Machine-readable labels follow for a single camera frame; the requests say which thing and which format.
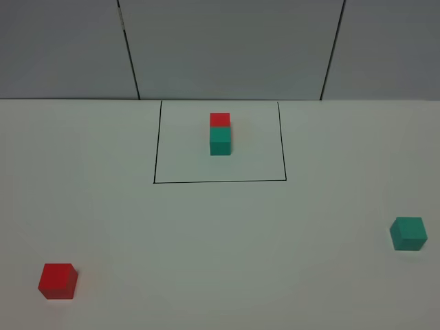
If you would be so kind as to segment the green template block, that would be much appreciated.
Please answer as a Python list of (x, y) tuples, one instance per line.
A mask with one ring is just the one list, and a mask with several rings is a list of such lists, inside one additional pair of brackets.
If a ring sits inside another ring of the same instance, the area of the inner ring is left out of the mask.
[(210, 127), (210, 154), (231, 155), (232, 132), (229, 126)]

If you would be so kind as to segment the red template block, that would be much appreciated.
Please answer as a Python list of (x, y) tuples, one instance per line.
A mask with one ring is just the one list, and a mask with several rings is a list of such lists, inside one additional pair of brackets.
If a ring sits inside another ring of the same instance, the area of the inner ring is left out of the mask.
[(210, 127), (230, 127), (229, 113), (211, 113)]

